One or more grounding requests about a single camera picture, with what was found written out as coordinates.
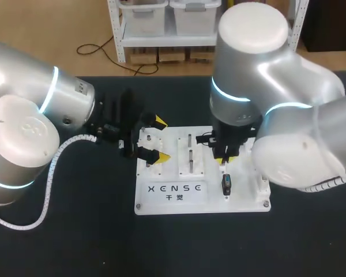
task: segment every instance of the white robotic arm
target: white robotic arm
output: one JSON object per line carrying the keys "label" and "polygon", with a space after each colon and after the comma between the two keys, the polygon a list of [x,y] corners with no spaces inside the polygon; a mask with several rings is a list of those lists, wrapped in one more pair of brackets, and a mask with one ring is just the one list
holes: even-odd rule
{"label": "white robotic arm", "polygon": [[12,203],[95,105],[93,86],[0,43],[0,205]]}
{"label": "white robotic arm", "polygon": [[287,37],[287,20],[265,4],[235,5],[222,16],[210,95],[214,156],[227,162],[256,135],[253,162],[270,181],[298,189],[342,184],[344,86],[294,53]]}
{"label": "white robotic arm", "polygon": [[18,199],[48,165],[59,147],[57,130],[86,126],[99,139],[117,145],[123,141],[124,157],[150,164],[169,158],[133,141],[139,120],[164,129],[158,116],[143,112],[130,91],[117,100],[107,98],[56,66],[0,43],[0,205]]}

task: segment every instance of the screw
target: screw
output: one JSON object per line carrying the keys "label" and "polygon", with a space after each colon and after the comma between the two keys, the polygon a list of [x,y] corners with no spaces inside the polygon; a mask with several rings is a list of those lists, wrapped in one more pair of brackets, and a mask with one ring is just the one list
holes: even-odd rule
{"label": "screw", "polygon": [[69,125],[69,124],[71,124],[71,120],[69,119],[69,118],[63,118],[63,123],[65,124],[65,125]]}

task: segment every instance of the metal shelf frame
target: metal shelf frame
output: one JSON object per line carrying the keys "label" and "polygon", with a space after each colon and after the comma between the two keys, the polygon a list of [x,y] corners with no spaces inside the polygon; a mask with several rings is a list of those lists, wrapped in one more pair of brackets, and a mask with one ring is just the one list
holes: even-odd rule
{"label": "metal shelf frame", "polygon": [[[290,5],[295,6],[295,21],[288,44],[293,51],[296,51],[309,0],[290,0],[290,2]],[[120,23],[118,5],[118,0],[108,0],[118,62],[126,62],[124,47],[214,46],[216,44],[216,34],[212,36],[177,36],[173,13],[167,13],[165,36],[155,38],[131,37],[126,32],[124,18]]]}

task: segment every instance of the black table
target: black table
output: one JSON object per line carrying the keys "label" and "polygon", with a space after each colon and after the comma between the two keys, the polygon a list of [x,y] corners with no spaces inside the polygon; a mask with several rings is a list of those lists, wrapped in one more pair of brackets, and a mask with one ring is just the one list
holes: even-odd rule
{"label": "black table", "polygon": [[[210,124],[209,77],[84,79],[100,92],[135,89],[170,126]],[[272,186],[269,213],[136,216],[135,170],[110,145],[71,145],[44,223],[0,226],[0,276],[346,276],[346,185],[314,194]],[[34,222],[46,174],[0,216]]]}

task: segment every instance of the storage bin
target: storage bin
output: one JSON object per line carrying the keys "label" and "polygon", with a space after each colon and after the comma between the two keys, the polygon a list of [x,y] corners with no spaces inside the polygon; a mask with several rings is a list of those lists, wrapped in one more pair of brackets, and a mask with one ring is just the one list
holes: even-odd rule
{"label": "storage bin", "polygon": [[125,5],[119,3],[126,20],[129,36],[164,36],[164,20],[168,0],[157,0],[156,4]]}
{"label": "storage bin", "polygon": [[170,0],[178,36],[209,36],[215,32],[221,0]]}

